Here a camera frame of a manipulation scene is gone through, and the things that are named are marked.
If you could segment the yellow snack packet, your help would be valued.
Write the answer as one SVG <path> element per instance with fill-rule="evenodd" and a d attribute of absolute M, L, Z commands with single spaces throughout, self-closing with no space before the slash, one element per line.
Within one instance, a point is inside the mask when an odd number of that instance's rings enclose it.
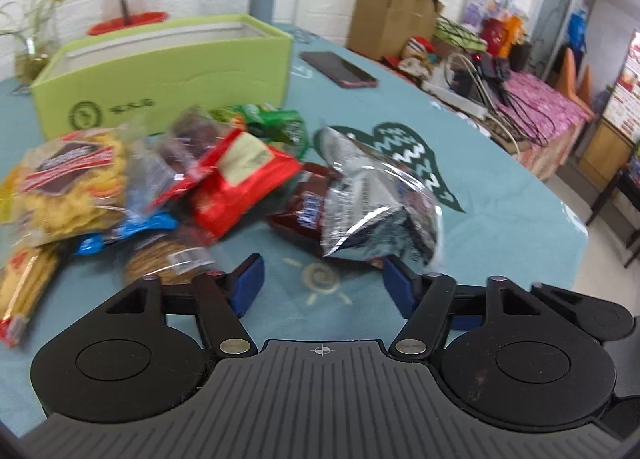
<path fill-rule="evenodd" d="M 18 245 L 1 268 L 1 341 L 7 347 L 20 344 L 60 261 L 57 243 L 41 247 Z"/>

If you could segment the red thermos jug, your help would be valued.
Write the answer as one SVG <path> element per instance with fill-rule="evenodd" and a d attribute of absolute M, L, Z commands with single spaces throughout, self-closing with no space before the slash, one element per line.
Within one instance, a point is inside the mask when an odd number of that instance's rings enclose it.
<path fill-rule="evenodd" d="M 491 56 L 498 56 L 499 52 L 506 41 L 508 30 L 504 23 L 496 18 L 486 18 L 483 22 L 483 28 L 480 37 L 486 42 L 486 52 Z"/>

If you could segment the red plastic basket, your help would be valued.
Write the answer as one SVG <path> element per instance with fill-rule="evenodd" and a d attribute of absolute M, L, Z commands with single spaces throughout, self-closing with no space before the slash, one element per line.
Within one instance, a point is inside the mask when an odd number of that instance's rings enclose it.
<path fill-rule="evenodd" d="M 163 23 L 169 18 L 167 12 L 144 12 L 136 15 L 130 15 L 128 19 L 122 17 L 104 20 L 104 22 L 91 26 L 87 34 L 88 36 L 100 36 L 101 34 L 110 34 L 111 32 L 152 24 Z"/>

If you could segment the smartphone with pink case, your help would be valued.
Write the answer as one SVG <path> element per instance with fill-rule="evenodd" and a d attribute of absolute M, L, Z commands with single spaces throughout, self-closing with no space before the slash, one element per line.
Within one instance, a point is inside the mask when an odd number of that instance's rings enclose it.
<path fill-rule="evenodd" d="M 343 89 L 373 89 L 378 80 L 333 52 L 301 52 L 299 57 Z"/>

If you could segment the teal patterned tablecloth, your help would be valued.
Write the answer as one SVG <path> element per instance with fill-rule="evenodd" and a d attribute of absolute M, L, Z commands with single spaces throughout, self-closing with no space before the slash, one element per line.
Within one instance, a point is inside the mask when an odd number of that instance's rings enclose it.
<path fill-rule="evenodd" d="M 495 297 L 522 281 L 567 281 L 588 235 L 574 212 L 521 164 L 426 94 L 341 92 L 318 78 L 294 95 L 328 121 L 320 144 L 354 149 L 348 134 L 416 169 L 432 199 L 428 234 L 442 286 L 456 278 Z M 549 458 L 576 457 L 600 435 L 593 424 L 518 430 L 488 422 L 449 396 L 434 372 L 395 351 L 402 318 L 384 290 L 374 257 L 409 239 L 406 209 L 364 179 L 370 166 L 330 190 L 320 264 L 359 268 L 316 305 L 299 250 L 270 228 L 228 242 L 233 260 L 262 255 L 265 286 L 240 321 L 253 343 L 227 355 L 177 407 L 121 424 L 37 418 L 18 439 L 31 458 Z"/>

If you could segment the green snack packet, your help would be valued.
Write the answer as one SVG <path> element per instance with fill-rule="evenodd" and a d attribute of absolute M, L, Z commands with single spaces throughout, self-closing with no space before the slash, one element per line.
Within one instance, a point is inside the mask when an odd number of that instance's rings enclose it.
<path fill-rule="evenodd" d="M 208 113 L 215 120 L 242 128 L 298 160 L 304 158 L 309 148 L 306 123 L 295 109 L 277 109 L 269 104 L 244 104 L 220 107 Z"/>

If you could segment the brown cardboard box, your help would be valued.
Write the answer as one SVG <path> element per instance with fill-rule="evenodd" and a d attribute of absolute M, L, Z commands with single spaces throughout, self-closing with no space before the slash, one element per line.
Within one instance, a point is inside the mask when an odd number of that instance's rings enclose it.
<path fill-rule="evenodd" d="M 443 9 L 434 0 L 356 0 L 346 48 L 370 60 L 398 57 L 412 37 L 431 40 Z"/>

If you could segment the pink floral cloth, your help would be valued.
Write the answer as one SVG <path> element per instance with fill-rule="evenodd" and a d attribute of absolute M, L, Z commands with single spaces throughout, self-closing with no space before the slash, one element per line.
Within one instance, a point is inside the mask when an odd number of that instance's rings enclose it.
<path fill-rule="evenodd" d="M 497 107 L 538 145 L 547 145 L 571 128 L 581 129 L 593 119 L 592 112 L 587 112 L 544 81 L 526 72 L 512 72 L 510 79 L 504 82 L 504 87 L 509 103 L 503 104 L 496 95 Z"/>

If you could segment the dark red snack packet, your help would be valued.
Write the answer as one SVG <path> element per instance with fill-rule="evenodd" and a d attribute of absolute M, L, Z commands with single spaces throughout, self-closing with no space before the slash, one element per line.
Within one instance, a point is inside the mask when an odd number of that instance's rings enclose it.
<path fill-rule="evenodd" d="M 299 245 L 316 257 L 321 248 L 326 195 L 337 173 L 322 164 L 306 162 L 284 208 L 267 216 L 269 226 L 281 237 Z"/>

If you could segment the clear brown cake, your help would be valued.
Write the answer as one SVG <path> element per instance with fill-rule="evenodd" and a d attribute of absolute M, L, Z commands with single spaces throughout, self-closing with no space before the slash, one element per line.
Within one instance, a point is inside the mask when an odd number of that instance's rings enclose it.
<path fill-rule="evenodd" d="M 122 278 L 126 286 L 148 276 L 158 277 L 164 285 L 180 285 L 216 269 L 213 254 L 198 238 L 172 231 L 140 239 L 124 266 Z"/>

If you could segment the blue snack packet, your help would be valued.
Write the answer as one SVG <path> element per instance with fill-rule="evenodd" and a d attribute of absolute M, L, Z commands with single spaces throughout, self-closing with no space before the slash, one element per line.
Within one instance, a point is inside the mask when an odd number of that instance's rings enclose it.
<path fill-rule="evenodd" d="M 106 231 L 95 231 L 82 235 L 73 245 L 75 255 L 95 255 L 109 245 L 122 242 L 147 231 L 172 231 L 178 227 L 178 220 L 167 212 L 156 212 L 150 216 L 127 216 Z"/>

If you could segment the silver foil snack bag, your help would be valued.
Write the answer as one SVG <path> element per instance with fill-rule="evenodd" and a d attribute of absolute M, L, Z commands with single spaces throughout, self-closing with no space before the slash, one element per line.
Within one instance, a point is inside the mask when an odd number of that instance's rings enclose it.
<path fill-rule="evenodd" d="M 319 131 L 319 145 L 337 173 L 326 195 L 323 257 L 358 262 L 399 257 L 415 271 L 439 266 L 442 207 L 416 173 L 330 127 Z"/>

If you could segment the glass vase with yellow flowers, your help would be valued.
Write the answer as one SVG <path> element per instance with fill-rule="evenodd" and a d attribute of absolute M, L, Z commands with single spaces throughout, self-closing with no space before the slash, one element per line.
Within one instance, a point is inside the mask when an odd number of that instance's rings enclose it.
<path fill-rule="evenodd" d="M 1 37 L 14 42 L 14 77 L 29 88 L 58 49 L 55 13 L 69 0 L 9 0 L 1 4 Z"/>

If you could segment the green cardboard box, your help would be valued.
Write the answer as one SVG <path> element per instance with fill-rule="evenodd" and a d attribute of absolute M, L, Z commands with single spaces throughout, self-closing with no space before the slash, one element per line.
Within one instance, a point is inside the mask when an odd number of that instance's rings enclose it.
<path fill-rule="evenodd" d="M 282 105 L 293 53 L 290 34 L 249 15 L 169 19 L 63 45 L 30 92 L 47 140 L 136 117 L 155 134 L 191 106 Z"/>

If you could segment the yellow chips bag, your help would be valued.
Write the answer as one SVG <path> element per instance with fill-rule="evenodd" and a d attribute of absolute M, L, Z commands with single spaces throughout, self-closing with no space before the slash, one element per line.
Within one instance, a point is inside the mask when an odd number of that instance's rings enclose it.
<path fill-rule="evenodd" d="M 131 132 L 75 131 L 30 149 L 11 184 L 11 223 L 32 247 L 95 231 L 125 216 Z"/>

